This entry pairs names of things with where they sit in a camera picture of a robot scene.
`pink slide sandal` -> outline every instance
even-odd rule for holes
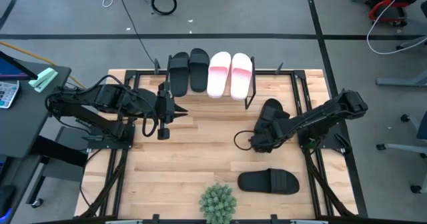
[[[232,61],[231,95],[233,99],[236,101],[242,101],[248,96],[251,78],[251,59],[243,53],[235,54]]]
[[[208,76],[207,76],[207,95],[212,98],[220,98],[224,94],[226,89],[226,82],[228,77],[228,71],[230,70],[230,63],[232,62],[232,56],[222,51],[216,53],[209,64]]]

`wooden tabletop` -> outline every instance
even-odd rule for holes
[[[125,71],[112,69],[109,74],[123,81]],[[314,108],[329,99],[328,89],[322,70],[305,71]],[[139,86],[157,92],[157,86],[163,81],[164,75],[146,75],[141,77]],[[302,97],[302,87],[298,85]],[[297,137],[272,153],[241,151],[233,144],[238,131],[254,128],[261,107],[269,98],[276,98],[285,111],[296,115],[289,76],[257,75],[256,87],[256,96],[248,110],[243,102],[231,97],[212,99],[188,92],[185,97],[176,98],[177,104],[186,108],[189,115],[168,125],[171,138],[165,141],[158,141],[156,134],[144,137],[142,120],[138,119],[133,148],[127,158],[119,218],[151,219],[157,213],[161,219],[203,219],[198,204],[200,195],[217,182],[227,183],[233,189],[238,203],[234,219],[270,219],[271,214],[277,214],[279,219],[314,218],[306,163]],[[102,115],[116,118],[116,115]],[[248,147],[249,137],[250,134],[242,134],[238,143]],[[109,154],[110,150],[102,150],[87,164],[82,189],[90,203],[104,186]],[[332,150],[322,150],[322,154],[330,187],[350,211],[357,213],[344,157]],[[293,173],[300,182],[300,191],[294,195],[272,195],[238,188],[237,178],[241,172],[270,167]],[[322,212],[326,213],[319,187],[318,193]],[[107,213],[111,213],[113,199],[110,195]],[[80,196],[75,214],[86,209]]]

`chair wheel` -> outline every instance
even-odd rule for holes
[[[416,186],[416,185],[412,185],[411,186],[411,192],[413,194],[421,194],[421,187],[420,186]]]
[[[405,21],[401,21],[399,27],[405,27],[408,23]]]
[[[401,122],[403,122],[403,123],[406,123],[406,122],[409,122],[409,121],[410,121],[409,116],[408,116],[407,114],[403,114],[403,115],[400,117],[400,120],[401,120]]]
[[[376,149],[379,151],[383,151],[386,149],[386,146],[385,146],[385,144],[377,144]]]
[[[38,208],[43,204],[42,198],[36,198],[33,204],[31,204],[32,208]]]

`black cable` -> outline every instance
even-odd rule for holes
[[[85,167],[83,168],[83,173],[85,173],[87,163],[92,159],[92,157],[94,157],[96,154],[98,154],[101,150],[102,150],[102,149],[98,149],[96,152],[94,152],[94,153],[93,153],[93,154],[92,154],[92,155],[91,155],[91,156],[86,160]],[[81,194],[81,196],[83,197],[83,200],[85,200],[85,202],[86,202],[87,206],[88,206],[88,207],[90,207],[90,204],[89,204],[89,202],[87,201],[85,194],[83,194],[83,191],[81,190],[81,183],[80,183],[79,189],[80,189],[80,194]]]
[[[74,84],[72,84],[71,82],[69,82],[69,81],[67,81],[67,84],[70,84],[70,85],[72,85],[72,86],[74,86],[74,87],[78,87],[77,85],[74,85]]]
[[[239,145],[236,143],[236,137],[242,133],[255,133],[255,131],[250,131],[250,130],[239,131],[234,135],[234,145],[242,151],[249,151],[250,149],[252,149],[252,146],[250,146],[249,148],[242,148],[242,147],[239,147]]]
[[[342,148],[344,148],[344,153],[342,153],[343,155],[347,155],[349,153],[352,152],[352,145],[350,144],[350,142],[343,137],[341,134],[335,134],[334,137],[341,143],[341,145],[343,146]]]
[[[75,127],[75,126],[72,126],[72,125],[68,125],[68,124],[66,124],[66,123],[64,123],[64,122],[62,122],[59,118],[56,118],[56,120],[60,123],[60,124],[62,124],[62,125],[64,125],[64,126],[66,126],[66,127],[70,127],[70,128],[74,128],[74,129],[78,129],[78,130],[82,130],[82,131],[85,131],[87,134],[91,134],[88,130],[86,130],[86,129],[83,129],[83,128],[80,128],[80,127]]]
[[[117,83],[119,83],[119,85],[120,86],[122,86],[122,88],[124,89],[124,91],[126,91],[126,92],[128,92],[130,95],[135,95],[135,93],[133,93],[132,91],[130,91],[119,79],[117,79],[117,77],[115,77],[115,76],[113,76],[113,75],[106,75],[105,77],[111,77],[112,79],[114,79],[114,81],[116,81]],[[156,130],[156,128],[157,128],[157,126],[159,125],[159,121],[157,120],[157,115],[155,114],[155,109],[154,109],[154,107],[147,101],[147,100],[145,100],[144,98],[142,98],[142,97],[140,97],[139,95],[135,95],[138,99],[141,99],[145,104],[147,104],[148,105],[148,107],[151,109],[151,111],[152,111],[152,113],[153,113],[153,117],[152,117],[152,119],[153,119],[153,122],[154,122],[154,125],[153,125],[153,129],[148,133],[148,135],[146,134],[146,132],[145,132],[145,125],[143,125],[143,129],[142,129],[142,134],[145,136],[145,137],[149,137],[149,136],[151,136],[151,135],[153,135],[153,133],[154,133],[154,131]],[[143,118],[143,123],[146,123],[147,122],[147,117],[146,116],[144,116],[144,118]]]
[[[316,146],[313,148],[313,151],[310,152],[310,155],[313,155],[313,153],[315,153],[318,149],[319,149],[319,145],[322,142],[321,139],[318,139],[316,142]]]
[[[142,43],[142,41],[141,41],[141,37],[139,36],[138,31],[137,31],[137,29],[136,29],[136,27],[135,27],[135,23],[133,23],[132,17],[131,17],[131,15],[129,14],[129,11],[127,10],[127,7],[126,7],[126,5],[125,5],[125,2],[124,2],[123,0],[121,0],[121,3],[123,4],[123,7],[125,8],[125,11],[126,11],[126,13],[127,13],[127,16],[129,17],[129,20],[131,20],[131,24],[132,24],[133,30],[135,31],[135,34],[136,34],[136,36],[138,37],[138,40],[139,40],[139,42],[141,43],[141,46],[142,46],[142,48],[144,49],[145,54],[147,54],[147,56],[148,56],[149,60],[154,64],[154,68],[156,68],[156,69],[157,69],[157,64],[156,64],[156,62],[151,58],[151,56],[149,55],[149,53],[148,53],[147,49],[145,48],[145,45],[144,45],[144,44]]]
[[[173,1],[173,8],[170,11],[160,11],[154,4],[155,0],[151,0],[151,7],[153,8],[153,11],[157,13],[158,15],[171,15],[177,8],[177,1]]]

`green object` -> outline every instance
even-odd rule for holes
[[[57,75],[58,72],[52,68],[47,68],[37,75],[37,80],[29,81],[28,84],[34,87],[36,92],[42,92]]]
[[[236,212],[236,198],[232,196],[232,189],[228,185],[216,183],[208,187],[201,195],[200,211],[204,212],[208,224],[229,224]]]

